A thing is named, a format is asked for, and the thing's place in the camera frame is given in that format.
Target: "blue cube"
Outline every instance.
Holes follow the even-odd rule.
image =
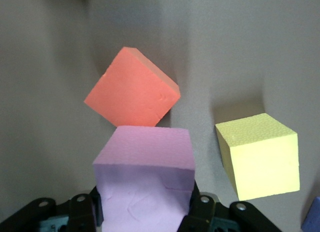
[[[320,197],[316,197],[312,202],[301,229],[303,232],[320,231]]]

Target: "yellow cube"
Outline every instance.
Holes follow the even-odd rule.
[[[300,190],[298,135],[266,113],[215,125],[239,200]]]

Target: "purple cube top face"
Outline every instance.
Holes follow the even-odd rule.
[[[93,166],[102,231],[177,231],[195,181],[188,130],[119,126]]]
[[[309,209],[308,214],[301,226],[303,232],[320,231],[320,197],[316,197]]]

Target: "gray table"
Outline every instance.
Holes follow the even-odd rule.
[[[178,83],[201,191],[237,197],[214,124],[267,112],[299,136],[299,192],[250,200],[298,232],[320,195],[320,0],[0,0],[0,221],[95,186],[115,127],[83,100],[123,46]]]

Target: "block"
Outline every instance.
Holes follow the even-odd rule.
[[[195,182],[189,131],[119,126],[93,162],[102,231],[176,232]]]
[[[215,125],[239,200],[300,190],[298,135],[266,113]]]
[[[84,102],[116,127],[155,126],[179,98],[172,79],[138,49],[124,47]]]
[[[320,197],[316,197],[301,226],[303,232],[319,232],[320,230]]]

